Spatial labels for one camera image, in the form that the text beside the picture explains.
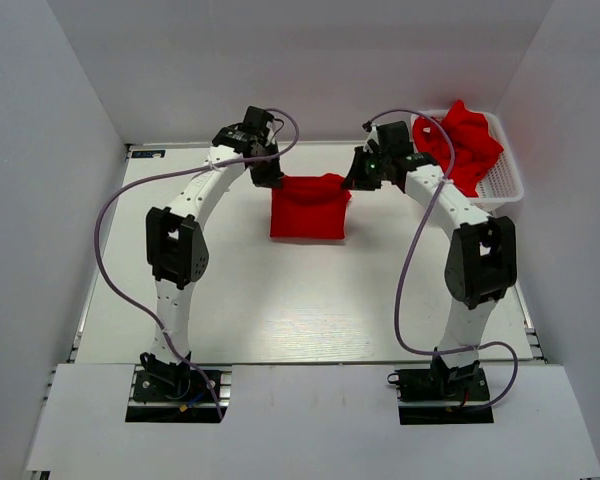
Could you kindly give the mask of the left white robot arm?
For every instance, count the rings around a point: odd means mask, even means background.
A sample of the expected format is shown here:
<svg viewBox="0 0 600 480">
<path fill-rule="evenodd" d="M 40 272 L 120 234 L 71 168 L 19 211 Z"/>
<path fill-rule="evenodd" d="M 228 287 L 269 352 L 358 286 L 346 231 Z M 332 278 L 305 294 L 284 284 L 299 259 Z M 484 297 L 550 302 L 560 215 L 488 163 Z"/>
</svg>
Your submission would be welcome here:
<svg viewBox="0 0 600 480">
<path fill-rule="evenodd" d="M 211 142 L 202 171 L 178 196 L 146 216 L 146 251 L 157 292 L 156 327 L 141 364 L 157 387 L 179 399 L 191 387 L 188 326 L 194 287 L 209 264 L 204 227 L 222 196 L 244 172 L 262 188 L 282 185 L 283 173 L 272 111 L 250 106 L 243 120 L 222 128 Z"/>
</svg>

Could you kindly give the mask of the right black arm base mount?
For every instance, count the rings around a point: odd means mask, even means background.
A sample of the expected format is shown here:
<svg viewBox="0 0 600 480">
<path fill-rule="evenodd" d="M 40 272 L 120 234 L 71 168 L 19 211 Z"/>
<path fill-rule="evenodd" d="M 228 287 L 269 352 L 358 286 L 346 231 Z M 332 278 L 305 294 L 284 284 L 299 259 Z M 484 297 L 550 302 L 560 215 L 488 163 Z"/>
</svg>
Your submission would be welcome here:
<svg viewBox="0 0 600 480">
<path fill-rule="evenodd" d="M 450 369 L 440 357 L 427 368 L 398 369 L 387 376 L 396 388 L 403 426 L 492 424 L 490 391 L 478 360 Z"/>
</svg>

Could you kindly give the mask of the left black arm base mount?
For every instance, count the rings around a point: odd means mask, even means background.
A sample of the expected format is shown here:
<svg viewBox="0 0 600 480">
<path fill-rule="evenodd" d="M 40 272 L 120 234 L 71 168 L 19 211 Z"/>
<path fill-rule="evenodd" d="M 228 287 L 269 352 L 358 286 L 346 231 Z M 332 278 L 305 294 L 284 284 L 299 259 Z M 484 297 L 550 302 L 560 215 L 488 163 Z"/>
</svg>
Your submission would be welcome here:
<svg viewBox="0 0 600 480">
<path fill-rule="evenodd" d="M 198 372 L 143 353 L 132 377 L 125 421 L 131 424 L 219 424 L 229 406 L 231 372 Z"/>
</svg>

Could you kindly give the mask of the red t shirt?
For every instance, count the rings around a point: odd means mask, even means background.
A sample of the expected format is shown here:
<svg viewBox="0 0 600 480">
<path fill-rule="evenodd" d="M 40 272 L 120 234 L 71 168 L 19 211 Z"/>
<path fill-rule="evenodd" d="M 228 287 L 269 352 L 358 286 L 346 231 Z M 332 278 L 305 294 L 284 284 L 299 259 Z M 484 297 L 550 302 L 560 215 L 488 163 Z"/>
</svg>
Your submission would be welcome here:
<svg viewBox="0 0 600 480">
<path fill-rule="evenodd" d="M 271 192 L 270 237 L 344 240 L 351 194 L 335 173 L 284 176 Z"/>
</svg>

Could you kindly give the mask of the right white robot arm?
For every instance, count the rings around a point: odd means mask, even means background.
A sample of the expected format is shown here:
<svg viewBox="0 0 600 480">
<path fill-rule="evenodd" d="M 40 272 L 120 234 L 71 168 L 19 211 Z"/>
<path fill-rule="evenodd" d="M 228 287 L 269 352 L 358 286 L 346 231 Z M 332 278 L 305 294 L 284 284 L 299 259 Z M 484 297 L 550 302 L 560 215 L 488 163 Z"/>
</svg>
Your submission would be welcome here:
<svg viewBox="0 0 600 480">
<path fill-rule="evenodd" d="M 444 281 L 452 298 L 442 339 L 432 353 L 433 390 L 452 399 L 479 366 L 479 349 L 496 304 L 516 282 L 516 233 L 508 218 L 495 218 L 455 186 L 446 168 L 413 147 L 403 121 L 363 126 L 342 188 L 374 191 L 388 182 L 425 209 L 449 240 Z"/>
</svg>

